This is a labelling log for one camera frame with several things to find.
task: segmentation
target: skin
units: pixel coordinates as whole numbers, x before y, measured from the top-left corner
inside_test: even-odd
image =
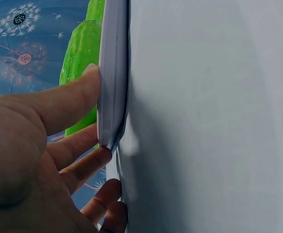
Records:
[[[121,183],[109,180],[79,211],[71,195],[111,160],[98,148],[96,125],[47,143],[96,104],[99,71],[90,66],[77,80],[43,92],[0,96],[0,233],[124,233],[126,205]]]

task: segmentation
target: white surface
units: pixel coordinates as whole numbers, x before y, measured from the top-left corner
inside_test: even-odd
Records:
[[[283,233],[283,0],[131,0],[130,36],[128,232]]]
[[[99,144],[111,148],[126,97],[126,0],[106,0],[99,55],[101,91],[97,105]]]

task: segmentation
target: green plastic bottle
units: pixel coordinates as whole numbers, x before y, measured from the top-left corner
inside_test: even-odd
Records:
[[[90,0],[86,20],[73,30],[59,77],[60,85],[80,77],[89,64],[98,64],[104,6],[105,0]],[[96,112],[97,106],[74,126],[66,129],[65,137],[95,123]]]

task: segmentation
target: dandelion print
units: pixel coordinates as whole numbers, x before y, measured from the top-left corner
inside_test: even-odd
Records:
[[[35,30],[41,16],[41,8],[33,3],[23,4],[18,8],[12,8],[7,16],[0,20],[0,36],[23,36]]]
[[[61,33],[59,33],[59,34],[52,34],[52,35],[57,36],[58,39],[61,39],[61,38],[63,38],[63,37],[65,36],[63,32],[61,32]]]
[[[106,168],[105,167],[101,169],[100,174],[102,175],[103,179],[106,179]]]
[[[47,53],[41,44],[22,43],[9,56],[1,58],[6,64],[3,77],[10,79],[11,85],[30,86],[35,75],[43,70]]]
[[[105,183],[104,181],[96,181],[94,186],[91,186],[91,185],[89,185],[87,183],[85,183],[84,185],[86,187],[89,187],[89,188],[93,189],[94,193],[96,194],[98,192],[98,190],[100,190],[101,187],[103,187],[104,183]]]
[[[62,15],[62,14],[52,13],[52,15],[55,15],[55,19],[56,19],[56,20],[59,20],[60,18],[62,18],[62,17],[63,17],[63,15]]]

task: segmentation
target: floral pattern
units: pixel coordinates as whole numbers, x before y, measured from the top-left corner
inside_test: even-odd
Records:
[[[58,85],[71,32],[77,22],[84,20],[88,1],[80,1],[77,6],[70,0],[57,1],[54,9],[70,6],[70,13],[65,14],[48,11],[49,2],[0,1],[0,94],[35,92]],[[63,136],[60,132],[50,136],[48,142]],[[105,181],[103,169],[73,195],[76,206],[82,208]]]
[[[34,3],[23,4],[18,8],[12,8],[7,16],[0,21],[0,36],[22,36],[35,30],[41,16],[41,8]]]

